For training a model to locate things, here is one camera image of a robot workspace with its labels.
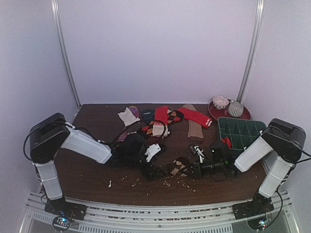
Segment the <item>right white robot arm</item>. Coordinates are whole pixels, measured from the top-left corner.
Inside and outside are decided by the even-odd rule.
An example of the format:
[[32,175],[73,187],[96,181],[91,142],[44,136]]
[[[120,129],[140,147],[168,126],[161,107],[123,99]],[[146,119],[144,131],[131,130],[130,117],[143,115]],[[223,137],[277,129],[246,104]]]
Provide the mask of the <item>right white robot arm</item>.
[[268,206],[268,199],[278,191],[300,161],[305,139],[306,133],[301,127],[274,118],[267,128],[258,132],[256,140],[251,141],[237,157],[231,156],[230,147],[225,140],[210,145],[212,160],[205,158],[198,146],[190,146],[199,157],[199,161],[189,164],[187,173],[200,178],[207,172],[222,169],[227,176],[237,177],[274,151],[277,158],[257,189],[254,200],[249,203],[249,210],[257,215]]

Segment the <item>brown beige argyle sock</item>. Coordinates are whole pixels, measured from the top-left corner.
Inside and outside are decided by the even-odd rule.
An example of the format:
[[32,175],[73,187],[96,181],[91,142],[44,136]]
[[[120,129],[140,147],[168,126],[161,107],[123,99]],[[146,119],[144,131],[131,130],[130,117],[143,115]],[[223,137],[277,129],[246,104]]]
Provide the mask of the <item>brown beige argyle sock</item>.
[[189,175],[190,161],[186,157],[177,157],[167,164],[167,172],[173,176],[187,177]]

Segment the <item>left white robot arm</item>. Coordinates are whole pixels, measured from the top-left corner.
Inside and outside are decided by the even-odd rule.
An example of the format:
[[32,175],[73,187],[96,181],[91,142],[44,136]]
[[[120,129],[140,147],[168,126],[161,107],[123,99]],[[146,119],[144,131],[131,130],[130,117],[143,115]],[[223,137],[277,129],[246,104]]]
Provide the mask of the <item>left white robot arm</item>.
[[142,129],[129,133],[123,141],[115,138],[111,142],[104,142],[87,129],[67,122],[62,113],[56,113],[30,129],[24,139],[23,154],[34,164],[46,197],[51,201],[51,208],[60,216],[70,211],[69,203],[63,200],[64,194],[54,164],[55,155],[60,149],[76,152],[99,164],[139,168],[142,175],[151,181],[166,175],[163,169],[153,164],[154,158],[165,151],[165,145],[148,145]]

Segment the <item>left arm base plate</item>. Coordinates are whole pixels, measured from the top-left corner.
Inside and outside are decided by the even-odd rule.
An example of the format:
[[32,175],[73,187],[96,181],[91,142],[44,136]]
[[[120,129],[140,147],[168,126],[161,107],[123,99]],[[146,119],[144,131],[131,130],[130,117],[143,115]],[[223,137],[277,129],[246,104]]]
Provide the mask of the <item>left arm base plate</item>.
[[52,201],[44,207],[44,211],[57,216],[63,216],[70,219],[84,220],[86,215],[86,206],[72,202]]

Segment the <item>red snowflake sock pair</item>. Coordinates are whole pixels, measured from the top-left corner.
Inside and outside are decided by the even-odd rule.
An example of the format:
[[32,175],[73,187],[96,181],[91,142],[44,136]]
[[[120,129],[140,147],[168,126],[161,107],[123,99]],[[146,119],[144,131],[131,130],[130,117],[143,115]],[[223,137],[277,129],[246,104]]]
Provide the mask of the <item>red snowflake sock pair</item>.
[[229,137],[222,138],[221,141],[226,143],[229,148],[232,148],[232,143]]

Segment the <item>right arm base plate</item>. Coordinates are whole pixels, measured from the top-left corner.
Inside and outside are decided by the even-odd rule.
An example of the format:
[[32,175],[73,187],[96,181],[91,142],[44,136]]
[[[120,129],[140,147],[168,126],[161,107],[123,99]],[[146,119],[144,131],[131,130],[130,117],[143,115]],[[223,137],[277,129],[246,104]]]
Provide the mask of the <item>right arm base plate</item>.
[[262,204],[257,201],[247,201],[243,203],[234,204],[232,206],[235,219],[243,219],[253,217],[266,212],[273,211],[274,206],[272,203]]

